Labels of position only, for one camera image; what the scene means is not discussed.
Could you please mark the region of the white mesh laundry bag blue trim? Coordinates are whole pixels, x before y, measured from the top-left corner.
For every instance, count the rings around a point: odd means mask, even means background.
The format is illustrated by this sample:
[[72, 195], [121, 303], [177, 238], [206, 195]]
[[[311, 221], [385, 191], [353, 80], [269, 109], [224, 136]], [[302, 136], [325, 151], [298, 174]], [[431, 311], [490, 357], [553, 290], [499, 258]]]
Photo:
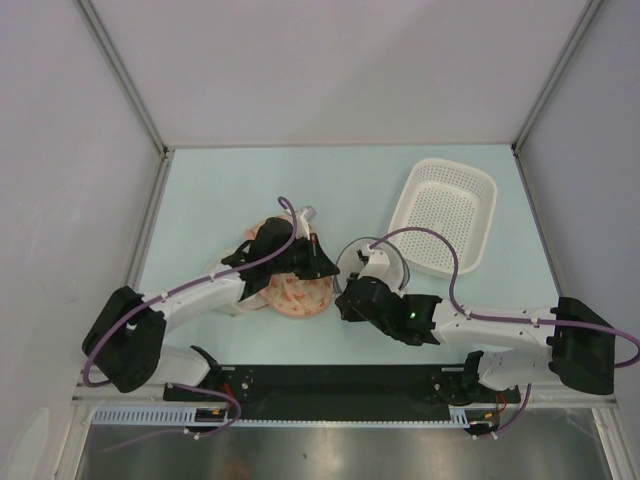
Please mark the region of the white mesh laundry bag blue trim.
[[336, 260], [339, 273], [333, 291], [341, 295], [352, 280], [365, 276], [383, 281], [393, 293], [401, 293], [410, 280], [407, 262], [390, 242], [361, 237], [349, 243]]

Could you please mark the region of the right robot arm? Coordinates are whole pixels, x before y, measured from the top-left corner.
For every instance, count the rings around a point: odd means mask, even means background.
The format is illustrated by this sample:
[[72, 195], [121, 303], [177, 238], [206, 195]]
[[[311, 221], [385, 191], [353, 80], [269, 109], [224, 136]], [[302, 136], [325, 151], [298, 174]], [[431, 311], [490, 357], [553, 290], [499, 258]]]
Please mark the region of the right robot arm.
[[410, 346], [481, 344], [468, 354], [463, 393], [484, 401], [496, 390], [559, 380], [573, 390], [614, 391], [615, 336], [608, 322], [582, 301], [562, 297], [551, 308], [475, 313], [458, 311], [448, 299], [404, 294], [382, 280], [353, 276], [337, 290], [342, 320], [368, 322]]

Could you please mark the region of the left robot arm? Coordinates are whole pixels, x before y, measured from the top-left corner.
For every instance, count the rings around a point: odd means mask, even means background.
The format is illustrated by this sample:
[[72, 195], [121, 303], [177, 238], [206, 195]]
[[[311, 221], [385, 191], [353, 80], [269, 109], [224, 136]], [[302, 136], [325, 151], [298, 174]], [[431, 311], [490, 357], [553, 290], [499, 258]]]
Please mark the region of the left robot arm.
[[116, 289], [82, 342], [89, 388], [113, 385], [130, 393], [147, 383], [167, 357], [166, 334], [210, 310], [242, 303], [275, 280], [330, 284], [338, 266], [300, 215], [269, 217], [254, 237], [208, 273], [154, 295]]

